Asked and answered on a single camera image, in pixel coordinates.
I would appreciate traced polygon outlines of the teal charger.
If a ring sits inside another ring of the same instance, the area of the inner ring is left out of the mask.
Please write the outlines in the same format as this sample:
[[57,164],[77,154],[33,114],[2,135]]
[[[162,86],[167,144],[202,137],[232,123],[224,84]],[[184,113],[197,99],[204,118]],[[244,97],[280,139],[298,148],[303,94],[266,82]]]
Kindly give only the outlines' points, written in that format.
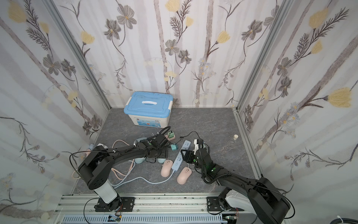
[[176,151],[178,149],[178,146],[176,144],[170,145],[172,151]]

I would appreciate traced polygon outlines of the light blue power strip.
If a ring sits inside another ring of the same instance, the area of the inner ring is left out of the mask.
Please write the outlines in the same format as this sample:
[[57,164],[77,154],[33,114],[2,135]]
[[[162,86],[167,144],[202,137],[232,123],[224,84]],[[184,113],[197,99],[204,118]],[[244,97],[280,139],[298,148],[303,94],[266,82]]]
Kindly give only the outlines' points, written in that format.
[[183,157],[184,157],[184,154],[185,154],[185,150],[188,150],[189,147],[191,145],[191,142],[188,141],[188,140],[185,140],[176,159],[174,160],[173,162],[173,165],[172,165],[172,170],[174,171],[178,171],[178,169],[180,168],[180,165],[183,161]]

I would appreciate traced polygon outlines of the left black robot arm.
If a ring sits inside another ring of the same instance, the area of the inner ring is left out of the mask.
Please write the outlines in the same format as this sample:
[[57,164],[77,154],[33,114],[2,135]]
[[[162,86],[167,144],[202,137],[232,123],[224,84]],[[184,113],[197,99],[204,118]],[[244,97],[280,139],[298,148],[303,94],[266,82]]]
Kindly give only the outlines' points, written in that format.
[[163,134],[157,134],[124,147],[104,148],[98,145],[79,165],[77,173],[105,205],[110,205],[120,199],[108,180],[112,168],[138,158],[166,159],[169,145],[170,141]]

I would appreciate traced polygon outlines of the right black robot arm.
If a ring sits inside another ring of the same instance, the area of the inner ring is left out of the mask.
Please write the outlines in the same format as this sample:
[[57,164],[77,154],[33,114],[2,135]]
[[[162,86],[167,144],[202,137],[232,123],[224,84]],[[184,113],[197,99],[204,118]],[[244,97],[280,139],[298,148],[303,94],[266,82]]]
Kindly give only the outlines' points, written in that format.
[[294,209],[291,201],[267,178],[246,178],[213,162],[208,145],[202,139],[194,140],[194,150],[182,149],[180,154],[186,163],[193,164],[200,170],[201,179],[205,184],[217,182],[225,187],[219,197],[223,209],[239,208],[238,205],[231,205],[227,201],[227,194],[235,191],[249,200],[254,214],[264,224],[280,224],[284,219],[294,217],[286,216],[290,209]]

